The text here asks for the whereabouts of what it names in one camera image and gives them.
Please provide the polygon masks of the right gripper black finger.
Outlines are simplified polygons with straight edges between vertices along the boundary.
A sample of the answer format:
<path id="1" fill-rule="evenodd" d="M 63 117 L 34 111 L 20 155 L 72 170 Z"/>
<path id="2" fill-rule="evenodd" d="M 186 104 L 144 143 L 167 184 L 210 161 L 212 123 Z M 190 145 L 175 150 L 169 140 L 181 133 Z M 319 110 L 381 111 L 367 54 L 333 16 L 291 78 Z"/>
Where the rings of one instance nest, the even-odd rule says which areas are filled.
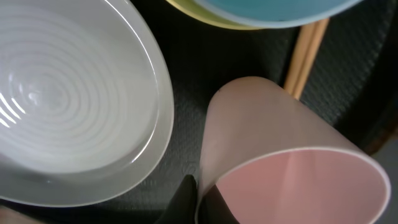
<path id="1" fill-rule="evenodd" d="M 157 223 L 238 224 L 217 186 L 213 186 L 198 203 L 197 182 L 186 175 Z"/>

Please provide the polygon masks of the pink plastic cup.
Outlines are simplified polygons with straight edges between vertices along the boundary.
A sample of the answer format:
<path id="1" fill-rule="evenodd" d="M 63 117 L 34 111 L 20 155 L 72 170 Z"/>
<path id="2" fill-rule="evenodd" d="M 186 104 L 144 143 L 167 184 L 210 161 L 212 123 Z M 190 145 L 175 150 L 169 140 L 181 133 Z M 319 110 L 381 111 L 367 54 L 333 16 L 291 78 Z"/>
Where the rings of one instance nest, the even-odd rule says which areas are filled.
<path id="1" fill-rule="evenodd" d="M 274 82 L 235 79 L 210 101 L 198 209 L 219 192 L 238 223 L 374 223 L 391 197 L 386 171 Z"/>

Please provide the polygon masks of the grey round plate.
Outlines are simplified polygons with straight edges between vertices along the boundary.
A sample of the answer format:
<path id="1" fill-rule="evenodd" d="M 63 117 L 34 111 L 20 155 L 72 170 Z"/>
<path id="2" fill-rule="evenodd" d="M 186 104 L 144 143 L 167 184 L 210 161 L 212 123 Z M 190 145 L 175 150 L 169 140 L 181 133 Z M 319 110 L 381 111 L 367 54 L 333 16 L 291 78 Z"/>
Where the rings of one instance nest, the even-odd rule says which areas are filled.
<path id="1" fill-rule="evenodd" d="M 1 2 L 1 198 L 104 202 L 142 182 L 174 122 L 162 52 L 126 0 Z"/>

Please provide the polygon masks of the light blue plastic cup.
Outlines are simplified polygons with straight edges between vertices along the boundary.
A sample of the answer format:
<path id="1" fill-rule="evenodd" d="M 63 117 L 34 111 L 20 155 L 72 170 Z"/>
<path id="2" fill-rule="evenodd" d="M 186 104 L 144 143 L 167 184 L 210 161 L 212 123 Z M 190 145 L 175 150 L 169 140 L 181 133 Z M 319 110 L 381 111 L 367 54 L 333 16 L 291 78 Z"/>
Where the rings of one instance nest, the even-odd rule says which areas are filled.
<path id="1" fill-rule="evenodd" d="M 297 27 L 339 14 L 361 0 L 195 0 L 229 21 L 261 28 Z"/>

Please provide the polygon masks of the yellow plastic bowl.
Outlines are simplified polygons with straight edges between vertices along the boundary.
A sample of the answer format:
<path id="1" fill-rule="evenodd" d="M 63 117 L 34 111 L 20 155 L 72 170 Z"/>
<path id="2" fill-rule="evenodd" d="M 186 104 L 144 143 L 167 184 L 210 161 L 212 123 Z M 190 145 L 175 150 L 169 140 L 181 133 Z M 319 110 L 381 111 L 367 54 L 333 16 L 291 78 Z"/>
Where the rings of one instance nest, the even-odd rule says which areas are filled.
<path id="1" fill-rule="evenodd" d="M 258 27 L 245 26 L 224 19 L 198 5 L 194 0 L 166 0 L 184 14 L 206 24 L 231 30 L 259 30 Z"/>

